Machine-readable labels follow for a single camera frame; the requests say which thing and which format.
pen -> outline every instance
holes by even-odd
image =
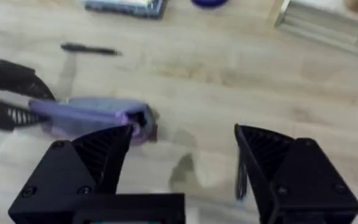
[[[121,52],[114,49],[107,49],[103,47],[88,47],[86,45],[76,43],[64,43],[60,45],[60,47],[68,52],[82,52],[103,55],[122,55]]]

black plastic part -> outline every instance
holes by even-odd
[[[235,126],[261,224],[349,224],[358,200],[313,139]]]
[[[54,142],[8,213],[16,224],[185,224],[183,194],[116,195],[132,126]]]
[[[35,70],[0,60],[0,90],[11,91],[34,98],[54,100],[52,93]],[[47,118],[24,108],[0,102],[0,129],[13,131],[15,128],[30,126]]]

